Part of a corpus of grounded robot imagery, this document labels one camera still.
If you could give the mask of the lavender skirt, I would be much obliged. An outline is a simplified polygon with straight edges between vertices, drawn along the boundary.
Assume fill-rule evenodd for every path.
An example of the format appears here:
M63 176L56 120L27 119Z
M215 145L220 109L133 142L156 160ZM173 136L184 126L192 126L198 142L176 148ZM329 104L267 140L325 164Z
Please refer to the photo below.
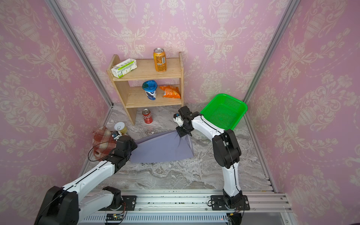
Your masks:
M132 163L162 163L180 161L194 157L189 135L180 137L177 131L167 131L136 140L132 151Z

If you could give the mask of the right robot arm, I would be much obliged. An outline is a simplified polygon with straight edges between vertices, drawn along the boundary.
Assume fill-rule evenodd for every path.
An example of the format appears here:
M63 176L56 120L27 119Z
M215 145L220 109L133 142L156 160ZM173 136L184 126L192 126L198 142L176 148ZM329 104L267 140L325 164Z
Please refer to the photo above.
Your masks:
M217 127L199 112L191 112L187 106L180 108L173 115L173 120L178 125L176 131L180 137L190 136L192 131L197 130L212 141L214 158L222 167L225 206L231 210L249 210L247 197L239 183L238 167L242 152L234 131Z

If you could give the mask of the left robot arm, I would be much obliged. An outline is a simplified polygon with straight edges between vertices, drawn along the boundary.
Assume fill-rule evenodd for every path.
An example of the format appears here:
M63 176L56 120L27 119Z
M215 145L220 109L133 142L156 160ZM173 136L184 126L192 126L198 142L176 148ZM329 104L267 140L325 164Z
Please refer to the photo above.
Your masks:
M62 186L50 188L44 197L36 225L76 225L87 216L103 208L113 211L126 210L121 191L105 187L98 194L87 195L106 178L117 173L130 159L137 148L129 136L120 136L116 147L86 174Z

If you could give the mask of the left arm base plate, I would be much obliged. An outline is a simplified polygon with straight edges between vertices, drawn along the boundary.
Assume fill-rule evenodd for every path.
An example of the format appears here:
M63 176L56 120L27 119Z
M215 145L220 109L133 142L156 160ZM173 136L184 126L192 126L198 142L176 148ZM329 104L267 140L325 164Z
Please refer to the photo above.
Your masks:
M137 196L115 197L112 203L106 207L107 211L134 211L137 203Z

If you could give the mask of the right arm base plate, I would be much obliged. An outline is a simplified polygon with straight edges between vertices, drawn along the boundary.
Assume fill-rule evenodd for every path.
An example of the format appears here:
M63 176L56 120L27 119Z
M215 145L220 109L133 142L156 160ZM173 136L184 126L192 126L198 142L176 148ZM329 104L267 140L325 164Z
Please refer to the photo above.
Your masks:
M248 197L245 195L237 195L234 197L212 195L209 205L213 211L250 210Z

